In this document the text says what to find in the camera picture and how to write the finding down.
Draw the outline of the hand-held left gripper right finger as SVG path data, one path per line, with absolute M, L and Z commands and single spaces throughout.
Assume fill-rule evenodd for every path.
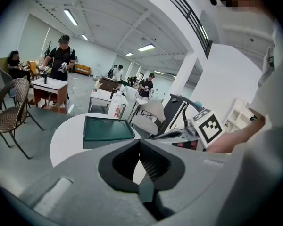
M 226 204 L 234 181 L 233 156 L 139 141 L 140 160 L 152 181 L 143 226 L 232 226 Z

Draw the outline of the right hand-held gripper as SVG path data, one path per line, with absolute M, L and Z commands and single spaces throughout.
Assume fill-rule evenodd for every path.
M 191 119 L 187 119 L 183 113 L 184 129 L 195 139 L 199 140 L 204 150 L 207 150 L 221 135 L 225 129 L 214 111 L 203 109 Z M 156 136 L 155 140 L 173 140 L 187 138 L 184 130 L 168 131 Z

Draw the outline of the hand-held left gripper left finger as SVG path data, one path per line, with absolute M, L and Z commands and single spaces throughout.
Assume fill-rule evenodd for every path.
M 19 196 L 26 206 L 61 226 L 150 226 L 155 218 L 136 193 L 116 191 L 98 164 L 126 142 L 77 153 L 47 171 Z

